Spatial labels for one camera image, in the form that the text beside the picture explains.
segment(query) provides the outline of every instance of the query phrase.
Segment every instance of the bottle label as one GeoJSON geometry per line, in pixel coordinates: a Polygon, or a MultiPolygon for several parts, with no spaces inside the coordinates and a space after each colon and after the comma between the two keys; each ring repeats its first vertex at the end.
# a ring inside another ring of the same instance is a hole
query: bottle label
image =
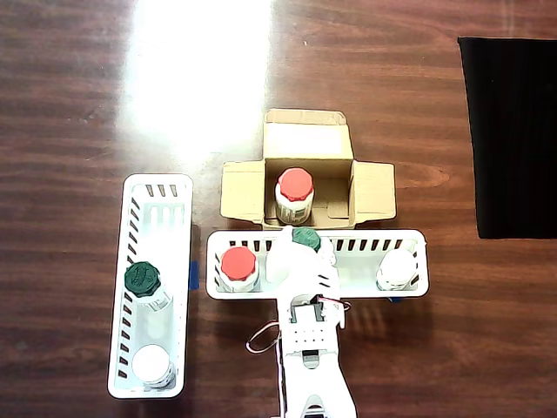
{"type": "Polygon", "coordinates": [[[296,224],[299,222],[303,222],[305,218],[307,218],[307,214],[310,210],[311,208],[293,211],[292,209],[288,209],[285,206],[281,206],[279,217],[286,224],[296,224]]]}

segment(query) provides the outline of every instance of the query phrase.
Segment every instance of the open cardboard box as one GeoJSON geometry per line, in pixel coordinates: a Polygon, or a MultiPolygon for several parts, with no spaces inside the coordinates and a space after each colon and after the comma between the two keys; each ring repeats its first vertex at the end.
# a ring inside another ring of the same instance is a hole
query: open cardboard box
{"type": "Polygon", "coordinates": [[[221,214],[264,229],[282,227],[274,190],[289,167],[313,176],[312,215],[304,226],[352,229],[396,215],[394,165],[354,160],[345,115],[287,109],[265,115],[262,160],[225,163],[221,214]]]}

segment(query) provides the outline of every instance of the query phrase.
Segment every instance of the blue tape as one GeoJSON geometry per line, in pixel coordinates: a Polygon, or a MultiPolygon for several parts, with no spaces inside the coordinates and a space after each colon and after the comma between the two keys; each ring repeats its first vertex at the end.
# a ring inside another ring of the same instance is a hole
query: blue tape
{"type": "Polygon", "coordinates": [[[190,263],[190,290],[199,289],[199,264],[197,261],[190,263]]]}

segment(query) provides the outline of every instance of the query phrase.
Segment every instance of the slotted basket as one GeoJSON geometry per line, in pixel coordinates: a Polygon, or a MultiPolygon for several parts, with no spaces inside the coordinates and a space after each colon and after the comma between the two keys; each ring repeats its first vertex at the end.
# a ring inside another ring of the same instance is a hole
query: slotted basket
{"type": "Polygon", "coordinates": [[[170,398],[184,387],[191,197],[182,174],[134,174],[124,182],[108,374],[115,398],[170,398]],[[124,287],[125,270],[137,261],[152,263],[172,294],[161,312],[139,306],[124,287]],[[176,367],[166,388],[146,387],[131,370],[135,353],[149,344],[164,348],[176,367]]]}
{"type": "MultiPolygon", "coordinates": [[[[207,293],[214,299],[274,299],[278,283],[265,279],[265,257],[280,231],[217,231],[207,243],[207,293]],[[259,280],[251,292],[232,293],[223,286],[220,271],[222,254],[231,246],[247,246],[257,257],[259,280]]],[[[414,230],[320,230],[331,240],[339,270],[343,298],[408,298],[423,296],[429,287],[426,240],[414,230]],[[376,273],[385,254],[405,248],[416,259],[418,275],[404,289],[383,291],[377,287],[376,273]]]]}

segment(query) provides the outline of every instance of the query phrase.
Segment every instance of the black cloth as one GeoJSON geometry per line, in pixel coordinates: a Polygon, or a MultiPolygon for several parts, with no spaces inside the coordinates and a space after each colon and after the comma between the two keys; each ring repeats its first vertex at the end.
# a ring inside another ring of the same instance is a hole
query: black cloth
{"type": "Polygon", "coordinates": [[[459,38],[481,238],[557,237],[557,41],[459,38]]]}

